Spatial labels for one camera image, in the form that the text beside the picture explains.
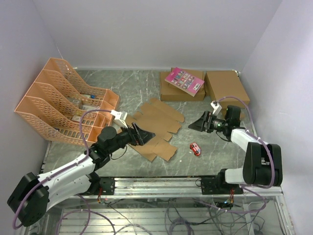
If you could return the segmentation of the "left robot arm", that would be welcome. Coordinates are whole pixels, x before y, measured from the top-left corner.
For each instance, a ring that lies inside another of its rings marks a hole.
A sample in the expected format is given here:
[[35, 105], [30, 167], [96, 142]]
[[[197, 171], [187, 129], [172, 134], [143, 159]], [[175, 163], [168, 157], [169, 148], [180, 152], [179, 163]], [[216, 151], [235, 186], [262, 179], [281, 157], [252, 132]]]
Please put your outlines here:
[[7, 204], [14, 212], [12, 227], [28, 227], [36, 223], [56, 204], [76, 194], [95, 194], [100, 188], [96, 171], [107, 164], [111, 155], [130, 144], [143, 146], [155, 134], [140, 129], [136, 123], [123, 127], [118, 133], [114, 127], [101, 130], [97, 141], [73, 161], [48, 173], [24, 175], [10, 195]]

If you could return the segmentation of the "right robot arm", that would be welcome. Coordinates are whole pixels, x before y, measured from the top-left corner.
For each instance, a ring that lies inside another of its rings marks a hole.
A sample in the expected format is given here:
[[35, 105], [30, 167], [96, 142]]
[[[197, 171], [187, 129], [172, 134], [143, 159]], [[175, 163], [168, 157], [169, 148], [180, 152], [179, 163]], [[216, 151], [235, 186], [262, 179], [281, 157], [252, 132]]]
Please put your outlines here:
[[233, 185], [253, 185], [260, 188], [279, 187], [283, 181], [281, 147], [270, 144], [241, 126], [241, 108], [229, 105], [223, 119], [217, 117], [216, 104], [213, 112], [205, 111], [188, 128], [207, 133], [222, 133], [223, 140], [238, 145], [245, 152], [243, 167], [222, 169], [222, 178], [215, 183], [216, 190], [228, 193]]

